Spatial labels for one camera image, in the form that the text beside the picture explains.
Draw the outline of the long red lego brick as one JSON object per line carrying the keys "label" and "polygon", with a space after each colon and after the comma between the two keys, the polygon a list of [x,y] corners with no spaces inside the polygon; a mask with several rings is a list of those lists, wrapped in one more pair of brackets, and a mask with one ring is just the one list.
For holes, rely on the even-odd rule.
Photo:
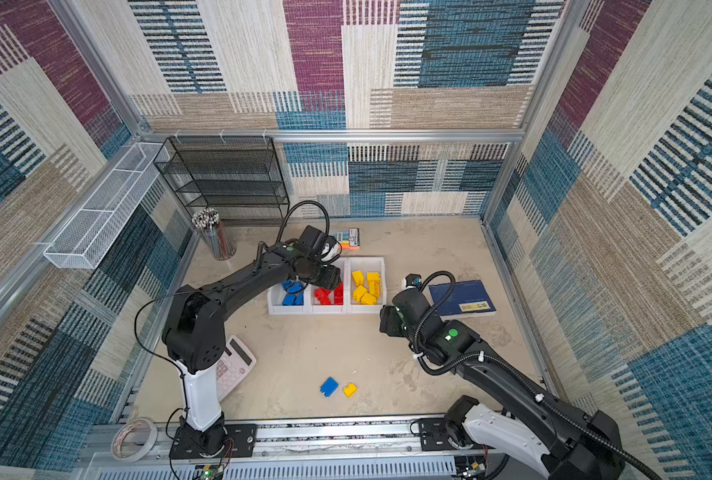
{"label": "long red lego brick", "polygon": [[323,288],[317,288],[315,291],[315,297],[320,305],[331,305],[332,300],[330,298],[331,291]]}

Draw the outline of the hollow yellow lego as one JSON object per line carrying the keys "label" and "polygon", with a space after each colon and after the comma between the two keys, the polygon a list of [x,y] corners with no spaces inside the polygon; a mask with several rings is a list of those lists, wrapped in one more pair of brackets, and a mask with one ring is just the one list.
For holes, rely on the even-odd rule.
{"label": "hollow yellow lego", "polygon": [[381,283],[379,281],[370,281],[369,282],[369,293],[373,295],[376,298],[381,297]]}

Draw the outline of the small yellow lego front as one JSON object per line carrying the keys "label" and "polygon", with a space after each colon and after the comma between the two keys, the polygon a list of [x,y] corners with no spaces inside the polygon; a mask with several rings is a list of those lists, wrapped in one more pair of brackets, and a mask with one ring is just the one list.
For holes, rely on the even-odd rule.
{"label": "small yellow lego front", "polygon": [[353,394],[355,394],[358,391],[358,387],[354,383],[349,383],[346,385],[343,389],[344,394],[350,398]]}

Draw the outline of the blue lego front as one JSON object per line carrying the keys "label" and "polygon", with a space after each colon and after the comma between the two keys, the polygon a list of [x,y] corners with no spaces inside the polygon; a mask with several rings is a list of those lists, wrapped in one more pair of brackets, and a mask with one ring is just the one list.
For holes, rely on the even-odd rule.
{"label": "blue lego front", "polygon": [[339,388],[339,383],[332,377],[328,377],[320,387],[320,392],[327,398],[331,397]]}

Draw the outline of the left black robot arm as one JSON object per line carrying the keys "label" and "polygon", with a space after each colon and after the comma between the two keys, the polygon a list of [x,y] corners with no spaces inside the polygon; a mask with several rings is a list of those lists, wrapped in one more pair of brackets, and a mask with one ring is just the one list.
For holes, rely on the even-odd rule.
{"label": "left black robot arm", "polygon": [[225,353],[225,322],[248,302],[288,280],[327,290],[342,284],[334,262],[342,252],[327,231],[307,226],[297,239],[260,243],[249,265],[212,284],[178,289],[162,332],[167,354],[180,371],[186,412],[176,440],[211,458],[228,441],[218,398],[217,364]]}

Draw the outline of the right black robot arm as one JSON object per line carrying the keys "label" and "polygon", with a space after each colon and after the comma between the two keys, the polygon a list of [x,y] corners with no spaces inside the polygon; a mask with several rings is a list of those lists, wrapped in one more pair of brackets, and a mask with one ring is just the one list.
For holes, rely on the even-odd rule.
{"label": "right black robot arm", "polygon": [[551,394],[504,360],[476,331],[438,314],[429,302],[430,281],[417,274],[380,311],[380,330],[404,337],[428,375],[453,374],[493,397],[502,417],[478,400],[461,396],[445,416],[449,443],[458,449],[493,447],[545,479],[617,479],[625,460],[616,422],[593,415]]}

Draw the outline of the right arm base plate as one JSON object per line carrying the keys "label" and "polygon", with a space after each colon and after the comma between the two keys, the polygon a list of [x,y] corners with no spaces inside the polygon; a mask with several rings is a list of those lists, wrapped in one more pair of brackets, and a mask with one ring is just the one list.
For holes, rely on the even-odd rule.
{"label": "right arm base plate", "polygon": [[495,447],[475,443],[463,424],[445,417],[422,417],[413,420],[410,433],[419,438],[423,451],[497,452]]}

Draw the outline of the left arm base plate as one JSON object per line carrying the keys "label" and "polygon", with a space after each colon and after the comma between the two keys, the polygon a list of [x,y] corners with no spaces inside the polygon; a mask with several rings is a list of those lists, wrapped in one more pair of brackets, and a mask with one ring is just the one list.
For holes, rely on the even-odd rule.
{"label": "left arm base plate", "polygon": [[185,423],[170,449],[172,460],[249,458],[255,449],[257,424],[224,424],[199,431]]}

